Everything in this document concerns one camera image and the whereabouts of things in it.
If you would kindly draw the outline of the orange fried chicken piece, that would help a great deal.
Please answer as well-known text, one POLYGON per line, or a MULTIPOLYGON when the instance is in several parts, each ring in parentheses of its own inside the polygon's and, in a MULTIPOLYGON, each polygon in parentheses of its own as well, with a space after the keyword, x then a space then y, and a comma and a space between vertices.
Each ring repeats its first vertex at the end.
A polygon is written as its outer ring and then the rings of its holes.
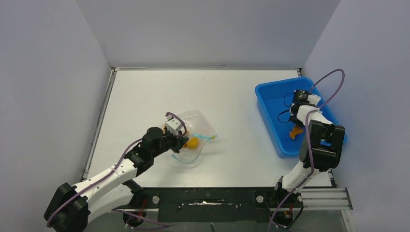
POLYGON ((290 137, 292 140, 295 140, 295 139, 296 139, 296 136, 299 135, 299 134, 302 134, 303 132, 304 132, 304 128, 299 127, 298 125, 295 125, 295 126, 292 128, 292 130, 289 132, 289 137, 290 137))

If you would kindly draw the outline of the small orange food ball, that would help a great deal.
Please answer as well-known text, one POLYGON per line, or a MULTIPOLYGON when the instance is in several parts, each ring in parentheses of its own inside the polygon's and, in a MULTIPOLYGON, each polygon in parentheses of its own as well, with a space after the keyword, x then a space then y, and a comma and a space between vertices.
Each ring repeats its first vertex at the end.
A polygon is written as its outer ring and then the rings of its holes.
POLYGON ((199 146, 199 139, 197 137, 192 137, 186 142, 186 147, 188 149, 196 149, 199 146))

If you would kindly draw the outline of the clear zip top bag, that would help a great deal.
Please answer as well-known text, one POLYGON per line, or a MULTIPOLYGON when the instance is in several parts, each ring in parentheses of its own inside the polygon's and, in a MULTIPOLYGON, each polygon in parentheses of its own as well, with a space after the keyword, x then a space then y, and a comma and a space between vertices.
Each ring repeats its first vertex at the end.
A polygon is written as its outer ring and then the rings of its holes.
MULTIPOLYGON (((181 163, 191 164, 195 162, 199 158, 205 144, 217 137, 215 130, 208 123, 206 117, 197 109, 177 115, 167 112, 165 117, 167 121, 171 118, 178 119, 183 124, 182 133, 184 136, 187 136, 189 139, 192 137, 199 139, 199 146, 196 149, 188 149, 185 144, 179 154, 172 154, 172 157, 181 163)), ((165 124, 163 131, 169 132, 165 124)))

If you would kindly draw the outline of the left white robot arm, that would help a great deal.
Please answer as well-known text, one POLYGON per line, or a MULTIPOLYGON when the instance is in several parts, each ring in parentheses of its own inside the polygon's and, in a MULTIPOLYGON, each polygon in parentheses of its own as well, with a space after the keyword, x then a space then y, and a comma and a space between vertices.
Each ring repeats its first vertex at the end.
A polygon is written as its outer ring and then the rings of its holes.
POLYGON ((57 187, 45 213, 46 226, 57 232, 82 232, 96 212, 91 207, 120 185, 135 187, 133 179, 146 170, 154 159, 172 150, 179 153, 189 140, 187 130, 171 133, 168 129, 149 128, 144 136, 127 146, 118 162, 91 179, 57 187))

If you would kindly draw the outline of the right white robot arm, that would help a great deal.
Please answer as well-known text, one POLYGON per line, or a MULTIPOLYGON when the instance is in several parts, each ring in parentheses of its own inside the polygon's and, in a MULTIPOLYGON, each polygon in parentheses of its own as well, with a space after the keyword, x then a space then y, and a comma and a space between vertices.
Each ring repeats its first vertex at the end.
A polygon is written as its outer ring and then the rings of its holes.
POLYGON ((299 150, 299 161, 286 175, 282 176, 272 200, 285 206, 291 193, 301 189, 316 175, 336 168, 340 162, 345 138, 345 128, 330 121, 319 106, 321 98, 306 90, 295 90, 290 105, 290 121, 295 124, 291 138, 304 132, 299 150))

